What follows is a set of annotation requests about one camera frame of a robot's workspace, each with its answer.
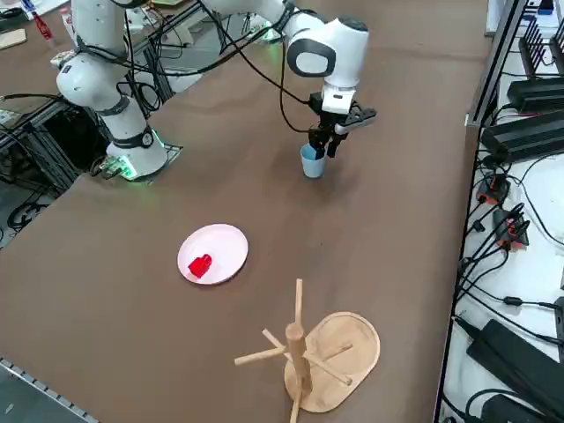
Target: brown table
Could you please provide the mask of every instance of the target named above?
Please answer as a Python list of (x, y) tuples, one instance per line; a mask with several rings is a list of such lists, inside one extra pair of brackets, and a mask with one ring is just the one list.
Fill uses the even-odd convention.
[[(72, 49), (72, 40), (63, 26), (57, 11), (42, 16), (56, 38), (56, 48), (51, 48), (41, 37), (34, 21), (22, 27), (27, 41), (0, 51), (0, 95), (12, 93), (59, 94), (56, 87), (58, 70), (50, 60), (59, 52)], [(29, 113), (47, 100), (26, 98), (0, 102), (0, 108), (19, 113)]]
[[(239, 59), (152, 119), (185, 146), (150, 187), (81, 177), (0, 254), (0, 355), (103, 422), (287, 422), (282, 360), (235, 356), (282, 337), (296, 278), (304, 323), (338, 310), (382, 340), (374, 372), (309, 421), (430, 421), (471, 176), (464, 113), (487, 50), (484, 4), (311, 2), (371, 28), (358, 99), (377, 122), (350, 136), (320, 181), (301, 174), (302, 135), (278, 93)], [(252, 60), (278, 77), (279, 47)], [(302, 98), (320, 81), (288, 78)], [(289, 118), (315, 118), (286, 99)], [(226, 222), (250, 255), (230, 283), (200, 289), (176, 253)]]

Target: paper cup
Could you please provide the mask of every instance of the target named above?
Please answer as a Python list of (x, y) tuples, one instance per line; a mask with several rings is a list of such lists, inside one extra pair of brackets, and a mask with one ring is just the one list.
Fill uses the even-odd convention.
[(303, 173), (308, 178), (319, 178), (325, 170), (325, 160), (327, 156), (324, 155), (321, 159), (315, 159), (315, 148), (309, 144), (305, 144), (301, 147), (301, 165), (303, 167)]

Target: cable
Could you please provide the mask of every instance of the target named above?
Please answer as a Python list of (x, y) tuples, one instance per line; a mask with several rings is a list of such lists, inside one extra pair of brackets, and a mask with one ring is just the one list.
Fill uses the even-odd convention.
[[(197, 0), (200, 5), (202, 6), (202, 8), (204, 9), (204, 11), (210, 16), (211, 20), (215, 23), (216, 27), (219, 28), (220, 31), (223, 32), (223, 34), (230, 40), (231, 44), (234, 45), (234, 39), (231, 37), (231, 35), (229, 35), (228, 33), (226, 33), (225, 28), (223, 28), (223, 26), (218, 22), (218, 20), (215, 18), (215, 16), (213, 16), (212, 12), (205, 6), (205, 4), (203, 4), (201, 2), (201, 0)], [(308, 13), (308, 11), (295, 11), (293, 12), (293, 15), (298, 14), (298, 13)], [(243, 59), (245, 60), (245, 62), (247, 62), (247, 64), (256, 72), (258, 73), (261, 77), (263, 77), (264, 79), (266, 79), (267, 81), (269, 81), (271, 84), (273, 84), (274, 86), (281, 88), (281, 86), (274, 82), (272, 79), (270, 79), (269, 77), (267, 77), (266, 75), (264, 75), (243, 53), (242, 50), (244, 48), (246, 48), (249, 44), (253, 43), (254, 41), (256, 41), (257, 39), (259, 39), (260, 37), (262, 37), (267, 31), (271, 30), (275, 25), (272, 26), (267, 26), (263, 29), (261, 29), (260, 31), (258, 31), (255, 35), (253, 35), (243, 46), (239, 47), (237, 45), (235, 46), (235, 51), (230, 52), (229, 54), (227, 54), (226, 56), (221, 57), (219, 60), (217, 60), (214, 63), (209, 64), (208, 66), (204, 66), (201, 69), (198, 70), (194, 70), (192, 72), (176, 72), (176, 73), (168, 73), (168, 72), (161, 72), (158, 70), (151, 70), (149, 68), (147, 68), (146, 66), (142, 66), (139, 65), (137, 63), (132, 63), (129, 60), (124, 60), (123, 58), (115, 55), (114, 53), (105, 50), (104, 48), (99, 48), (97, 46), (85, 46), (85, 50), (87, 50), (90, 54), (95, 55), (97, 57), (100, 57), (104, 60), (106, 60), (107, 62), (113, 63), (113, 64), (117, 64), (123, 67), (127, 67), (128, 69), (131, 67), (131, 69), (134, 69), (136, 71), (145, 71), (145, 72), (149, 72), (149, 73), (153, 73), (153, 75), (161, 75), (161, 76), (165, 76), (165, 77), (187, 77), (187, 76), (192, 76), (192, 75), (199, 75), (202, 73), (205, 73), (207, 71), (211, 71), (212, 69), (217, 68), (218, 66), (220, 66), (221, 64), (227, 62), (229, 59), (231, 59), (233, 56), (239, 54), (241, 55), (241, 57), (243, 57)], [(288, 94), (290, 97), (292, 97), (293, 99), (295, 99), (296, 101), (298, 101), (301, 104), (307, 105), (308, 101), (306, 100), (302, 100), (299, 97), (295, 96), (293, 93), (290, 93), (289, 91), (287, 91), (285, 88), (281, 88), (284, 93)]]
[[(468, 293), (478, 283), (478, 281), (480, 279), (482, 279), (486, 275), (489, 275), (493, 271), (497, 271), (497, 270), (501, 269), (508, 262), (508, 260), (509, 260), (509, 252), (507, 250), (505, 250), (505, 256), (503, 257), (503, 261), (501, 263), (495, 265), (494, 267), (492, 267), (490, 269), (487, 269), (486, 271), (483, 271), (474, 280), (470, 281), (469, 277), (472, 274), (472, 272), (474, 271), (474, 269), (476, 268), (476, 266), (478, 265), (478, 263), (481, 261), (481, 259), (476, 261), (474, 266), (468, 272), (468, 276), (465, 276), (464, 273), (462, 275), (460, 275), (460, 278), (463, 279), (463, 282), (458, 287), (458, 292), (456, 293), (455, 303), (458, 303), (464, 297), (464, 295), (466, 293)], [(464, 288), (464, 281), (470, 282), (470, 285), (467, 288)]]
[(15, 93), (15, 94), (6, 94), (0, 95), (0, 102), (6, 100), (15, 100), (15, 99), (27, 99), (27, 98), (41, 98), (41, 99), (50, 99), (55, 101), (61, 101), (62, 103), (66, 103), (74, 108), (77, 107), (76, 104), (72, 104), (70, 101), (65, 99), (63, 96), (60, 95), (53, 95), (53, 94), (40, 94), (40, 93)]
[[(213, 22), (215, 23), (216, 27), (229, 39), (229, 41), (231, 41), (232, 43), (234, 43), (234, 39), (233, 37), (225, 30), (225, 28), (221, 25), (221, 23), (217, 20), (217, 18), (213, 15), (213, 13), (207, 8), (207, 6), (204, 4), (204, 2), (202, 2), (202, 0), (197, 0), (197, 2), (200, 4), (200, 6), (202, 7), (202, 9), (204, 9), (204, 11), (208, 14), (208, 16), (210, 17), (211, 20), (213, 20)], [(295, 11), (292, 13), (292, 15), (297, 14), (297, 13), (301, 13), (301, 11)], [(290, 93), (289, 91), (287, 91), (284, 87), (282, 87), (282, 85), (279, 85), (277, 82), (273, 81), (272, 79), (270, 79), (269, 77), (267, 77), (266, 75), (264, 75), (264, 73), (262, 73), (246, 56), (245, 54), (242, 52), (242, 49), (237, 46), (234, 45), (235, 47), (235, 51), (237, 53), (239, 53), (239, 55), (241, 55), (241, 57), (243, 58), (243, 60), (245, 62), (247, 62), (247, 64), (250, 66), (250, 68), (255, 71), (256, 73), (258, 73), (261, 77), (263, 77), (264, 79), (266, 79), (268, 82), (270, 82), (271, 84), (273, 84), (274, 86), (278, 87), (280, 90), (282, 90), (284, 93), (288, 94), (290, 97), (292, 97), (294, 100), (298, 101), (301, 104), (308, 104), (307, 100), (302, 100), (299, 97), (296, 97), (294, 94)]]
[[(154, 86), (152, 86), (151, 84), (147, 84), (146, 82), (137, 82), (137, 81), (135, 81), (135, 83), (133, 83), (133, 84), (135, 84), (135, 94), (137, 95), (137, 99), (139, 100), (139, 103), (141, 103), (146, 110), (148, 110), (149, 112), (156, 112), (157, 110), (160, 109), (160, 107), (164, 103), (164, 100), (162, 99), (162, 96), (160, 95), (160, 93), (157, 91), (157, 89)], [(132, 86), (132, 84), (130, 84), (127, 81), (118, 82), (117, 83), (117, 91), (119, 92), (119, 94), (123, 94), (119, 85), (128, 85), (130, 88)], [(153, 103), (151, 103), (147, 99), (147, 96), (145, 95), (145, 92), (143, 91), (144, 88), (149, 88), (154, 93), (154, 96), (156, 98), (155, 98), (155, 101)]]
[(464, 236), (468, 236), (473, 229), (477, 229), (477, 227), (481, 225), (482, 221), (484, 221), (485, 218), (487, 218), (490, 214), (492, 214), (495, 209), (501, 207), (501, 205), (505, 201), (506, 196), (504, 196), (497, 204), (494, 204), (492, 207), (490, 207), (488, 211), (486, 211), (486, 213), (484, 213), (484, 215), (481, 218), (474, 220), (472, 225), (468, 229), (466, 229)]
[(286, 69), (286, 43), (284, 41), (282, 41), (282, 71), (280, 73), (280, 90), (279, 90), (279, 100), (280, 100), (280, 113), (282, 113), (282, 117), (284, 118), (284, 121), (286, 122), (286, 125), (288, 125), (290, 127), (291, 130), (293, 130), (294, 132), (298, 132), (298, 133), (302, 133), (302, 134), (307, 134), (309, 131), (308, 130), (298, 130), (297, 128), (295, 128), (290, 121), (288, 120), (288, 117), (286, 116), (286, 112), (284, 111), (284, 101), (283, 101), (283, 97), (284, 97), (284, 74), (285, 74), (285, 69)]
[[(239, 47), (239, 49), (246, 48), (248, 45), (252, 44), (255, 40), (257, 40), (258, 38), (263, 36), (263, 34), (266, 31), (268, 31), (269, 29), (270, 29), (270, 27), (263, 28), (261, 31), (256, 33), (251, 39), (249, 39), (245, 44), (243, 44), (241, 47)], [(116, 64), (118, 66), (122, 66), (122, 67), (128, 68), (128, 69), (130, 69), (130, 67), (133, 67), (133, 69), (135, 69), (136, 71), (152, 73), (153, 75), (159, 75), (159, 76), (163, 76), (163, 77), (191, 77), (191, 76), (194, 76), (194, 75), (201, 75), (202, 73), (205, 73), (207, 71), (211, 71), (211, 70), (219, 67), (221, 64), (227, 62), (228, 60), (230, 60), (231, 58), (233, 58), (235, 55), (238, 54), (238, 51), (235, 50), (235, 51), (232, 51), (229, 54), (221, 57), (220, 59), (218, 59), (214, 63), (211, 63), (207, 66), (204, 66), (203, 68), (200, 68), (198, 70), (193, 70), (193, 71), (190, 71), (190, 72), (170, 73), (170, 72), (163, 72), (163, 71), (160, 71), (160, 70), (152, 70), (151, 68), (149, 68), (147, 66), (140, 65), (138, 63), (131, 63), (128, 59), (124, 59), (123, 57), (120, 57), (120, 56), (112, 53), (111, 51), (107, 51), (104, 48), (100, 48), (100, 47), (97, 47), (97, 46), (85, 46), (85, 50), (88, 51), (89, 54), (91, 54), (93, 56), (97, 56), (100, 59), (105, 60), (106, 62)]]
[[(504, 263), (501, 264), (500, 267), (502, 267), (505, 263), (507, 262), (507, 260), (504, 260)], [(539, 306), (542, 308), (548, 308), (552, 311), (562, 311), (562, 307), (558, 306), (557, 304), (552, 304), (550, 302), (544, 302), (544, 301), (524, 301), (522, 298), (520, 297), (513, 297), (510, 295), (506, 295), (505, 297), (497, 297), (495, 295), (493, 295), (492, 293), (489, 293), (488, 291), (486, 291), (485, 289), (483, 289), (482, 287), (476, 285), (478, 282), (478, 279), (481, 278), (483, 276), (480, 275), (479, 277), (477, 277), (474, 281), (471, 281), (470, 279), (468, 279), (466, 276), (462, 276), (461, 278), (464, 279), (466, 282), (470, 282), (471, 286), (469, 286), (468, 288), (466, 288), (468, 291), (470, 291), (472, 288), (476, 288), (478, 291), (480, 291), (481, 293), (483, 293), (484, 295), (487, 295), (489, 298), (491, 298), (492, 300), (498, 301), (498, 302), (502, 302), (503, 304), (507, 305), (507, 306), (513, 306), (513, 307), (521, 307), (521, 306)]]
[(557, 338), (553, 338), (553, 337), (549, 337), (548, 335), (541, 335), (537, 332), (533, 332), (530, 329), (525, 328), (524, 326), (522, 326), (520, 323), (517, 323), (511, 319), (509, 319), (508, 317), (504, 316), (502, 313), (500, 313), (499, 311), (495, 310), (494, 308), (488, 306), (485, 302), (483, 302), (480, 298), (478, 298), (476, 295), (474, 295), (473, 293), (469, 292), (467, 289), (462, 288), (464, 293), (467, 293), (468, 296), (470, 296), (470, 298), (472, 298), (473, 300), (475, 300), (477, 303), (479, 303), (482, 307), (487, 308), (490, 312), (494, 313), (495, 315), (497, 315), (498, 317), (500, 317), (501, 319), (503, 319), (504, 321), (506, 321), (507, 323), (511, 323), (512, 325), (514, 325), (515, 327), (519, 328), (520, 330), (522, 330), (523, 332), (531, 335), (532, 337), (535, 337), (536, 339), (540, 339), (541, 341), (544, 341), (548, 344), (552, 344), (552, 345), (556, 345), (556, 346), (564, 346), (564, 340), (561, 339), (557, 339)]
[(486, 202), (486, 200), (481, 201), (481, 202), (478, 201), (478, 203), (476, 204), (476, 206), (475, 206), (472, 210), (470, 210), (470, 213), (468, 213), (468, 219), (471, 218), (472, 214), (474, 214), (475, 212), (477, 212), (478, 209), (479, 209), (479, 207), (480, 207), (483, 203), (485, 203), (485, 202)]
[(519, 203), (518, 205), (516, 205), (515, 207), (513, 207), (513, 209), (511, 209), (506, 218), (504, 220), (502, 220), (500, 223), (498, 223), (492, 230), (492, 232), (490, 232), (490, 234), (482, 241), (482, 243), (479, 245), (478, 249), (474, 252), (474, 254), (471, 257), (471, 260), (474, 260), (479, 252), (481, 251), (482, 248), (484, 248), (486, 246), (486, 243), (492, 239), (492, 237), (495, 235), (495, 233), (498, 231), (498, 229), (503, 226), (505, 224), (505, 221), (507, 219), (518, 219), (519, 217), (521, 217), (523, 214), (521, 213), (521, 210), (523, 209), (524, 204), (523, 203)]
[(534, 78), (540, 79), (540, 77), (561, 77), (560, 73), (536, 73), (535, 75), (525, 75), (511, 72), (502, 72), (501, 75), (507, 75), (509, 77), (522, 77), (522, 78)]
[(542, 57), (540, 58), (540, 61), (543, 63), (544, 66), (552, 66), (552, 65), (554, 64), (554, 62), (556, 62), (556, 59), (555, 59), (554, 56), (553, 56), (553, 60), (552, 60), (551, 62), (548, 62), (548, 63), (547, 63), (547, 62), (545, 62), (545, 57), (542, 56)]
[(450, 410), (452, 410), (453, 412), (455, 412), (455, 414), (461, 418), (462, 420), (466, 419), (466, 414), (464, 414), (464, 412), (462, 410), (460, 410), (459, 408), (456, 408), (447, 398), (446, 394), (444, 393), (444, 391), (441, 394), (442, 400), (447, 403), (447, 405), (449, 406)]
[(176, 31), (176, 28), (172, 27), (172, 31), (176, 35), (176, 38), (178, 39), (178, 43), (180, 44), (180, 46), (173, 46), (173, 45), (169, 45), (169, 44), (167, 44), (167, 46), (168, 47), (178, 47), (179, 50), (180, 50), (180, 54), (177, 57), (163, 56), (162, 55), (162, 47), (165, 44), (163, 44), (163, 42), (162, 42), (162, 37), (164, 36), (164, 25), (165, 25), (165, 23), (167, 23), (168, 18), (159, 9), (157, 9), (155, 7), (150, 7), (149, 10), (158, 14), (160, 16), (160, 18), (162, 19), (162, 22), (160, 23), (159, 28), (156, 29), (156, 31), (155, 31), (155, 33), (157, 33), (159, 35), (159, 38), (157, 39), (157, 45), (158, 45), (157, 56), (159, 57), (159, 59), (160, 58), (174, 59), (174, 60), (180, 59), (182, 57), (182, 55), (184, 54), (184, 46), (182, 45), (182, 39), (180, 38), (180, 35)]
[(135, 64), (135, 58), (133, 57), (133, 41), (131, 40), (130, 20), (127, 18), (127, 12), (126, 11), (123, 13), (123, 15), (125, 16), (125, 33), (127, 34), (127, 44), (128, 44), (128, 49), (130, 51), (131, 80), (135, 84), (135, 69), (133, 67), (134, 64)]
[[(229, 33), (229, 24), (231, 24), (231, 17), (233, 15), (229, 15), (229, 18), (227, 18), (227, 23), (226, 23), (226, 32)], [(235, 42), (239, 42), (240, 40), (242, 40), (242, 38), (238, 38), (237, 40), (235, 40)], [(223, 55), (223, 52), (226, 51), (227, 47), (229, 46), (229, 44), (226, 44), (225, 46), (223, 46), (222, 48), (219, 49), (219, 55)]]
[(513, 175), (509, 175), (508, 178), (512, 179), (513, 181), (516, 182), (517, 186), (522, 187), (523, 188), (523, 193), (525, 194), (525, 197), (527, 198), (527, 202), (529, 203), (529, 205), (531, 206), (531, 210), (536, 218), (536, 220), (533, 220), (535, 224), (538, 224), (538, 226), (540, 226), (541, 232), (544, 232), (546, 234), (546, 236), (548, 236), (548, 238), (554, 242), (556, 242), (559, 246), (564, 247), (564, 242), (559, 240), (558, 238), (556, 238), (553, 234), (551, 234), (551, 232), (548, 230), (548, 228), (545, 225), (545, 222), (542, 220), (542, 218), (540, 217), (540, 215), (538, 214), (537, 208), (535, 207), (535, 204), (531, 201), (531, 198), (529, 197), (529, 192), (527, 191), (527, 187), (524, 185), (523, 181), (525, 179), (525, 177), (527, 176), (527, 174), (529, 174), (529, 172), (533, 169), (534, 166), (536, 166), (539, 162), (541, 162), (542, 160), (546, 160), (549, 157), (555, 156), (560, 154), (560, 152), (558, 153), (550, 153), (550, 154), (546, 154), (538, 159), (536, 159), (535, 161), (533, 161), (529, 167), (527, 167), (527, 169), (525, 170), (523, 177), (521, 179), (513, 176)]
[[(542, 413), (544, 413), (544, 415), (554, 413), (554, 410), (549, 405), (550, 402), (551, 402), (550, 398), (546, 398), (545, 394), (543, 392), (538, 392), (537, 390), (532, 389), (531, 388), (531, 382), (529, 381), (529, 378), (526, 375), (524, 375), (523, 372), (518, 367), (516, 367), (513, 363), (511, 363), (510, 361), (507, 361), (507, 359), (503, 355), (501, 355), (493, 345), (490, 344), (490, 342), (487, 340), (487, 338), (482, 338), (480, 336), (480, 333), (477, 331), (477, 328), (475, 328), (474, 326), (467, 323), (459, 315), (456, 315), (454, 317), (454, 322), (457, 323), (466, 333), (468, 333), (468, 335), (470, 335), (471, 338), (479, 339), (479, 342), (483, 342), (484, 344), (486, 344), (486, 346), (490, 349), (490, 352), (493, 353), (508, 368), (508, 370), (513, 372), (513, 375), (516, 378), (520, 379), (521, 384), (522, 384), (521, 389), (525, 390), (527, 392), (527, 394), (533, 400), (533, 401), (530, 401), (529, 398), (520, 397), (523, 401), (525, 401), (527, 403), (531, 403), (536, 408), (538, 408)], [(554, 423), (562, 423), (562, 420), (558, 417), (557, 412), (555, 413), (555, 415), (557, 417), (550, 416), (551, 418), (554, 419)]]
[(521, 306), (539, 306), (542, 308), (548, 308), (552, 311), (562, 311), (562, 307), (556, 305), (556, 304), (552, 304), (550, 302), (544, 302), (544, 301), (524, 301), (523, 299), (521, 299), (520, 297), (512, 297), (510, 295), (506, 295), (505, 297), (501, 298), (501, 297), (496, 297), (495, 295), (489, 293), (488, 291), (486, 291), (483, 288), (480, 288), (479, 286), (475, 285), (474, 286), (477, 290), (479, 290), (481, 293), (483, 293), (484, 295), (487, 295), (489, 298), (491, 298), (492, 300), (495, 301), (499, 301), (502, 302), (503, 304), (505, 304), (506, 306), (512, 306), (512, 307), (521, 307)]
[[(523, 398), (522, 395), (519, 395), (512, 390), (500, 390), (500, 389), (497, 389), (497, 388), (490, 388), (490, 389), (487, 389), (487, 390), (479, 390), (474, 395), (472, 395), (470, 397), (470, 399), (468, 399), (468, 402), (466, 403), (466, 407), (465, 407), (465, 415), (470, 416), (471, 405), (474, 401), (476, 401), (476, 399), (478, 399), (479, 397), (483, 397), (484, 395), (488, 395), (488, 394), (502, 394), (502, 395), (505, 395), (505, 396), (508, 396), (508, 397), (513, 397), (513, 398), (521, 399), (522, 401), (528, 402), (528, 400)], [(554, 423), (561, 423), (562, 422), (562, 419), (559, 418), (559, 417), (555, 417), (555, 416), (546, 416), (546, 417), (551, 419), (551, 421), (554, 422)]]
[(495, 113), (493, 113), (493, 115), (492, 115), (492, 125), (494, 125), (495, 121), (497, 121), (497, 116), (499, 116), (500, 113), (501, 113), (503, 110), (507, 110), (508, 108), (515, 108), (515, 107), (514, 107), (511, 103), (507, 103), (507, 104), (504, 104), (503, 106), (501, 106), (500, 108), (498, 108), (498, 109), (495, 111)]
[(498, 118), (495, 119), (495, 122), (492, 122), (492, 125), (496, 125), (497, 122), (499, 122), (501, 119), (506, 119), (506, 118), (510, 118), (510, 117), (535, 117), (535, 116), (539, 116), (539, 115), (541, 115), (541, 114), (540, 113), (523, 113), (523, 114), (498, 116)]

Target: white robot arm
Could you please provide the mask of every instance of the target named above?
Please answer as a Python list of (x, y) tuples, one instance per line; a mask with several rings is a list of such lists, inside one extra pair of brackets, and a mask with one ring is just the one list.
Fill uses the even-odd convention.
[[(368, 30), (358, 20), (339, 18), (324, 23), (311, 12), (300, 12), (287, 0), (202, 0), (224, 16), (254, 12), (286, 35), (287, 62), (304, 78), (324, 78), (323, 90), (310, 96), (309, 106), (320, 116), (320, 125), (310, 130), (309, 142), (318, 157), (333, 157), (350, 130), (375, 118), (373, 109), (362, 109), (353, 95), (367, 51)], [(128, 69), (93, 55), (107, 51), (127, 59), (123, 42), (123, 9), (141, 6), (145, 0), (72, 0), (73, 24), (79, 53), (67, 62), (57, 77), (61, 94), (69, 101), (92, 108), (114, 137), (108, 155), (125, 161), (132, 172), (128, 179), (153, 174), (167, 162), (162, 144), (154, 139), (135, 99), (120, 94), (116, 84)]]

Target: white plate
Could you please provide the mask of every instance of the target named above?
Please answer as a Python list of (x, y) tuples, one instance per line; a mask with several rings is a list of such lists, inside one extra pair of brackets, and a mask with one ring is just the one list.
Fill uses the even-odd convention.
[[(249, 253), (247, 238), (235, 226), (217, 224), (195, 231), (180, 247), (178, 270), (190, 282), (217, 285), (232, 278), (245, 264)], [(211, 256), (210, 269), (198, 279), (189, 269), (198, 257)]]

